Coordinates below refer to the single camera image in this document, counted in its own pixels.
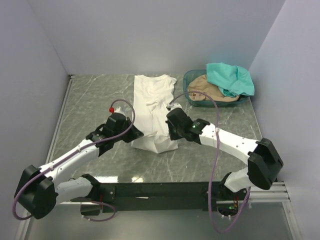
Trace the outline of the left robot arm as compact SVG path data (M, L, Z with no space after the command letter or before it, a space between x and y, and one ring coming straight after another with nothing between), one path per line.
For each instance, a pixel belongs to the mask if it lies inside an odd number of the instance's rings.
M30 165L23 170L14 194L13 216L18 220L25 219L18 216L17 204L36 219L48 215L57 204L77 198L98 204L104 195L101 183L90 174L71 180L71 173L99 158L115 143L130 143L143 135L132 119L122 113L112 113L105 123L90 132L72 150L45 165Z

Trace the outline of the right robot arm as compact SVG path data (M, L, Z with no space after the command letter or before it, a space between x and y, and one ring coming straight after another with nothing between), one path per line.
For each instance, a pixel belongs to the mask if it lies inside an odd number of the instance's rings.
M166 118L171 140L185 139L213 147L246 164L246 168L228 173L221 181L219 193L226 200L249 187L269 190L283 168L280 155L267 138L249 139L218 128L206 120L192 120L181 107L169 107Z

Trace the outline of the white printed t shirt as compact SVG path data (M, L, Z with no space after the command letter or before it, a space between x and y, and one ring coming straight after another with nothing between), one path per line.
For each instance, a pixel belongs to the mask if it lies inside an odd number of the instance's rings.
M176 82L176 78L166 74L134 77L134 126L143 136L131 143L133 148L156 154L178 149L178 142L171 140L166 123L167 105L174 99Z

